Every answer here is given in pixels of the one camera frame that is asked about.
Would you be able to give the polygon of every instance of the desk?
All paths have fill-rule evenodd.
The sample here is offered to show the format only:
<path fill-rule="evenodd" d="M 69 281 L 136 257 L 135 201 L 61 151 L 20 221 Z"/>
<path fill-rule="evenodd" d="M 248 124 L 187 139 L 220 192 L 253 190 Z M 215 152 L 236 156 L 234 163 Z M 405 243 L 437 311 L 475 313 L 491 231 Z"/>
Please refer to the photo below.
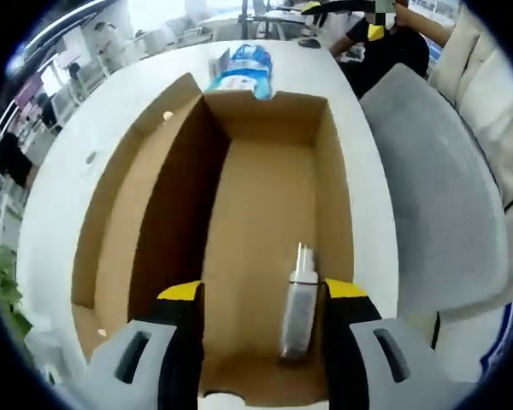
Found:
<path fill-rule="evenodd" d="M 285 31 L 281 23 L 297 24 L 306 27 L 306 21 L 309 19 L 307 15 L 301 15 L 299 11 L 270 10 L 262 16 L 253 17 L 255 21 L 260 21 L 256 29 L 256 38 L 266 38 L 268 30 L 275 25 L 279 34 L 279 40 L 287 40 Z M 259 36 L 259 32 L 263 31 L 264 35 Z"/>
<path fill-rule="evenodd" d="M 86 361 L 70 302 L 78 237 L 109 158 L 139 114 L 181 74 L 209 85 L 208 60 L 244 42 L 200 44 L 139 61 L 114 73 L 74 113 L 52 145 L 28 198 L 17 278 L 28 311 L 50 318 L 74 374 Z M 327 50 L 294 42 L 262 44 L 274 62 L 275 91 L 328 99 L 338 127 L 350 189 L 354 281 L 384 317 L 397 315 L 398 254 L 386 177 L 369 125 L 349 83 Z M 86 160 L 96 152 L 91 165 Z"/>
<path fill-rule="evenodd" d="M 239 16 L 241 15 L 241 10 L 232 12 L 232 13 L 225 13 L 221 15 L 216 15 L 214 17 L 211 17 L 207 20 L 203 20 L 199 22 L 199 25 L 201 27 L 205 27 L 213 32 L 213 39 L 216 41 L 216 38 L 218 36 L 219 31 L 221 28 L 226 26 L 233 26 L 239 23 Z M 299 24 L 301 26 L 304 26 L 306 21 L 308 20 L 308 16 L 301 15 L 300 12 L 293 10 L 293 11 L 285 11 L 285 10 L 270 10 L 267 11 L 264 15 L 260 15 L 258 17 L 254 16 L 254 14 L 249 11 L 247 17 L 249 19 L 257 18 L 258 21 L 264 21 L 268 20 L 271 24 L 279 24 L 282 22 L 285 23 L 293 23 L 293 24 Z M 285 34 L 280 30 L 280 36 L 282 36 L 282 39 L 285 39 Z"/>

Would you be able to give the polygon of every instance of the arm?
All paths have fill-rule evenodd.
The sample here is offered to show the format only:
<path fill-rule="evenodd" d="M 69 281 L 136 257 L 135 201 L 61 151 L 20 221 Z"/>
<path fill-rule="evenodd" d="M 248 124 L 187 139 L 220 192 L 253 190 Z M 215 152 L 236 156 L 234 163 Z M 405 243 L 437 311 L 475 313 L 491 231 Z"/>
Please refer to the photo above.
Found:
<path fill-rule="evenodd" d="M 362 43 L 367 39 L 369 33 L 369 24 L 365 19 L 361 19 L 351 30 L 342 37 L 339 41 L 334 43 L 330 51 L 334 58 L 340 56 L 342 53 L 349 50 L 357 43 Z"/>
<path fill-rule="evenodd" d="M 395 4 L 395 11 L 398 19 L 403 22 L 404 26 L 412 28 L 421 35 L 435 42 L 437 45 L 445 47 L 446 42 L 451 36 L 451 32 L 447 28 L 444 28 L 439 23 L 429 20 L 423 15 L 419 15 L 398 3 Z"/>
<path fill-rule="evenodd" d="M 347 50 L 349 50 L 351 47 L 353 47 L 356 44 L 355 41 L 353 41 L 349 37 L 342 37 L 339 41 L 333 44 L 330 51 L 334 58 L 340 56 L 342 53 L 345 53 Z"/>

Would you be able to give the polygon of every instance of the plastic bag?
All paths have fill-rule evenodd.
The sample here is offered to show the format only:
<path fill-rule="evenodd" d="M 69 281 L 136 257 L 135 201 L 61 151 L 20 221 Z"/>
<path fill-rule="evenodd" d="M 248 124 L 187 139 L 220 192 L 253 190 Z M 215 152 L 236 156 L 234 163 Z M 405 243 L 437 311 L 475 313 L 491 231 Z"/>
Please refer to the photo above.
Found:
<path fill-rule="evenodd" d="M 256 98 L 271 98 L 272 57 L 261 45 L 239 47 L 208 91 L 251 90 Z"/>

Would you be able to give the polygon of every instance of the gray chair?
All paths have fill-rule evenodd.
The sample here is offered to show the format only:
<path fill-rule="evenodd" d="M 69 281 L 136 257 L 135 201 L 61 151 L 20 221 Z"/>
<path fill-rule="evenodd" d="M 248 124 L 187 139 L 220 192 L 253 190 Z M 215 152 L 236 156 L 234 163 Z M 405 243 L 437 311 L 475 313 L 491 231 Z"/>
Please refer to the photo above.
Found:
<path fill-rule="evenodd" d="M 486 158 L 457 111 L 402 64 L 361 105 L 392 199 L 399 314 L 497 295 L 508 270 L 504 210 Z"/>

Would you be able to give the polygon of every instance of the person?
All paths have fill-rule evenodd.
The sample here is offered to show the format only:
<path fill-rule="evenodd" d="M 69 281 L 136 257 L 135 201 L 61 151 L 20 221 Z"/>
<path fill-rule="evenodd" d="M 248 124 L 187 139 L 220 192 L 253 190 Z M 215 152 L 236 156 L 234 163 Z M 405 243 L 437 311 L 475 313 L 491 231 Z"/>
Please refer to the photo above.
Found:
<path fill-rule="evenodd" d="M 57 117 L 51 104 L 51 99 L 44 92 L 36 97 L 36 105 L 42 110 L 41 118 L 45 126 L 55 130 L 56 133 L 61 132 L 62 127 L 57 124 Z"/>
<path fill-rule="evenodd" d="M 408 7 L 408 0 L 396 1 L 402 7 Z M 384 37 L 369 41 L 368 18 L 369 15 L 361 19 L 330 49 L 336 58 L 355 44 L 364 43 L 365 55 L 362 61 L 339 62 L 357 98 L 361 98 L 399 62 L 424 77 L 429 63 L 426 40 L 396 14 L 394 25 L 385 31 Z"/>
<path fill-rule="evenodd" d="M 441 26 L 438 22 L 409 10 L 406 3 L 406 1 L 395 3 L 396 17 L 403 22 L 403 25 L 429 38 L 439 47 L 445 47 L 451 37 L 452 28 Z"/>
<path fill-rule="evenodd" d="M 125 67 L 128 64 L 125 56 L 127 40 L 118 29 L 110 23 L 100 21 L 94 30 L 97 32 L 98 54 L 109 62 L 110 71 Z"/>
<path fill-rule="evenodd" d="M 80 72 L 80 65 L 77 62 L 73 62 L 68 66 L 68 75 L 70 76 L 70 79 L 74 81 L 78 81 L 80 78 L 78 76 L 78 73 Z"/>
<path fill-rule="evenodd" d="M 5 132 L 0 139 L 0 173 L 9 175 L 21 188 L 30 190 L 36 179 L 38 167 L 23 154 L 19 147 L 19 138 L 11 132 Z"/>

